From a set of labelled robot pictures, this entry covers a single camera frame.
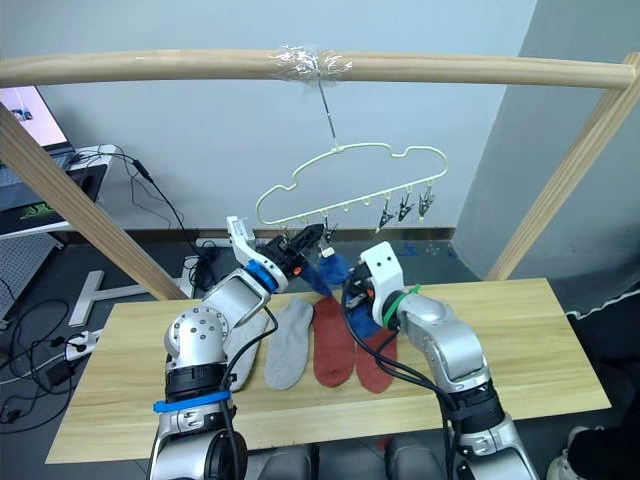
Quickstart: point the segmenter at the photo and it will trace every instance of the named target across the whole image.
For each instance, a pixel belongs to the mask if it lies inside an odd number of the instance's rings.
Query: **clear tape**
[[[282,46],[272,57],[277,64],[275,78],[303,83],[339,79],[339,75],[353,68],[351,59],[331,50],[318,52],[315,48]]]

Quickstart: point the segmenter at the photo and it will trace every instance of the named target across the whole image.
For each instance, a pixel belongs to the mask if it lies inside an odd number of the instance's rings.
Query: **blue ring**
[[[255,277],[258,277],[258,279],[262,280],[264,285],[267,287],[267,290],[269,290],[269,293],[275,292],[276,289],[278,288],[278,284],[276,283],[274,278],[269,274],[267,269],[264,268],[257,261],[253,259],[249,260],[249,263],[247,263],[247,266],[244,268],[247,272],[253,274]]]
[[[155,413],[175,412],[176,410],[182,410],[183,408],[199,407],[200,405],[224,402],[230,398],[231,392],[229,390],[222,390],[220,392],[210,393],[209,395],[190,398],[189,400],[182,400],[180,402],[155,402],[153,404],[153,411]]]

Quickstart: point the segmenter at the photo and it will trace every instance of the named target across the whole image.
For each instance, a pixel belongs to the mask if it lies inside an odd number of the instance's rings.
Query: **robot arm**
[[[471,327],[449,305],[406,291],[402,268],[387,242],[363,252],[360,261],[352,279],[359,285],[350,293],[373,289],[374,321],[399,329],[424,353],[435,384],[450,398],[453,407],[443,413],[460,429],[459,478],[537,479],[515,425],[500,405],[482,346]]]
[[[242,221],[229,217],[227,224],[244,267],[167,328],[165,400],[154,404],[159,420],[148,480],[244,478],[247,450],[237,432],[233,437],[237,472],[231,461],[230,419],[225,416],[232,418],[235,407],[223,344],[231,329],[250,321],[272,293],[283,291],[288,280],[306,268],[303,252],[315,246],[324,231],[322,225],[311,225],[291,239],[278,236],[259,253]]]

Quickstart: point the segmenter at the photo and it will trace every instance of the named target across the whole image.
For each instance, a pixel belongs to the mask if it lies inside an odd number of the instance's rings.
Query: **green ring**
[[[387,328],[387,329],[389,328],[389,320],[391,320],[391,317],[396,313],[396,310],[398,309],[398,305],[400,305],[400,302],[404,300],[404,297],[406,297],[410,293],[416,293],[418,290],[420,290],[420,286],[421,286],[420,284],[416,284],[416,286],[413,287],[411,290],[409,290],[407,293],[403,293],[393,301],[393,303],[389,307],[389,310],[387,310],[387,313],[385,313],[384,316],[382,317],[382,326],[384,328]]]

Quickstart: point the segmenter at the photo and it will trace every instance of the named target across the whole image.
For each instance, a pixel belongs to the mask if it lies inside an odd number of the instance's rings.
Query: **blue sock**
[[[349,264],[342,255],[334,253],[330,257],[320,259],[318,273],[329,285],[342,285],[349,275]]]
[[[300,272],[300,278],[307,282],[309,286],[320,295],[324,295],[325,297],[331,296],[329,285],[325,283],[318,271],[313,268],[311,264],[307,265],[307,267]]]
[[[358,305],[349,312],[349,323],[360,338],[373,337],[382,327],[373,321],[367,305]]]

